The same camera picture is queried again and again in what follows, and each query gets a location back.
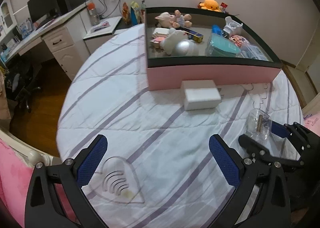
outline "drawer handle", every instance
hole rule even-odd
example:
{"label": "drawer handle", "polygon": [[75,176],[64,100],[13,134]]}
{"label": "drawer handle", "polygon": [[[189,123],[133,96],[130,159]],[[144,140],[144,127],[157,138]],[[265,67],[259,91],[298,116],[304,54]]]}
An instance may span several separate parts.
{"label": "drawer handle", "polygon": [[58,42],[53,42],[52,43],[52,45],[56,45],[56,44],[58,44],[59,42],[61,42],[62,40],[60,39],[60,41],[58,41]]}

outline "blue gripper pad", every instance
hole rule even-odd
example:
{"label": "blue gripper pad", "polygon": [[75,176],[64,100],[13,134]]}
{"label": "blue gripper pad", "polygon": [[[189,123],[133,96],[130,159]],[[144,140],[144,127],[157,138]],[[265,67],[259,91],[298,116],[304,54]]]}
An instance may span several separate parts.
{"label": "blue gripper pad", "polygon": [[85,156],[85,153],[88,153],[88,155],[85,157],[76,171],[76,182],[80,188],[84,185],[88,185],[100,161],[105,155],[107,148],[107,138],[99,134],[88,148],[81,150],[78,155],[80,157],[79,160],[82,160],[81,156]]}
{"label": "blue gripper pad", "polygon": [[271,132],[281,138],[288,138],[290,136],[290,132],[283,125],[272,121]]}
{"label": "blue gripper pad", "polygon": [[209,149],[228,184],[237,188],[240,184],[240,179],[244,171],[240,155],[234,149],[229,148],[229,146],[226,145],[223,139],[217,134],[210,137]]}

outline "computer monitor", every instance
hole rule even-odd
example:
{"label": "computer monitor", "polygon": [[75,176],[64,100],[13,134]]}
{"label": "computer monitor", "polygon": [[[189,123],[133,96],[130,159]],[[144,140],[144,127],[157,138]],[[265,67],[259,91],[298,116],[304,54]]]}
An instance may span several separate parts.
{"label": "computer monitor", "polygon": [[32,23],[38,21],[44,15],[47,15],[45,23],[59,16],[60,10],[57,0],[29,0],[28,9]]}

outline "white plastic holder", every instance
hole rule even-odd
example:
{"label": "white plastic holder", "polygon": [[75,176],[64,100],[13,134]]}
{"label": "white plastic holder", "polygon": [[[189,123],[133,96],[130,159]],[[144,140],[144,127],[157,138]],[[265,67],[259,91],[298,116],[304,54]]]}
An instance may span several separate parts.
{"label": "white plastic holder", "polygon": [[243,23],[238,23],[232,20],[231,16],[227,16],[226,18],[226,25],[223,30],[229,34],[229,36],[233,35],[241,35]]}

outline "pink cushion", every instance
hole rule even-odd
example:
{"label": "pink cushion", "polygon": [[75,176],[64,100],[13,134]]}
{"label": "pink cushion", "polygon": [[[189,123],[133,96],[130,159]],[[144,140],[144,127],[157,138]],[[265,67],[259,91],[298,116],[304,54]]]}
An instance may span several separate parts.
{"label": "pink cushion", "polygon": [[[0,139],[0,179],[2,181],[0,196],[3,191],[2,196],[5,198],[9,212],[22,227],[24,227],[24,210],[32,172],[33,168],[26,166],[14,151]],[[57,186],[57,192],[69,219],[74,221],[76,217],[63,193],[62,186]]]}
{"label": "pink cushion", "polygon": [[7,202],[5,200],[3,189],[2,189],[1,176],[0,176],[0,199],[2,200],[4,205],[7,206]]}

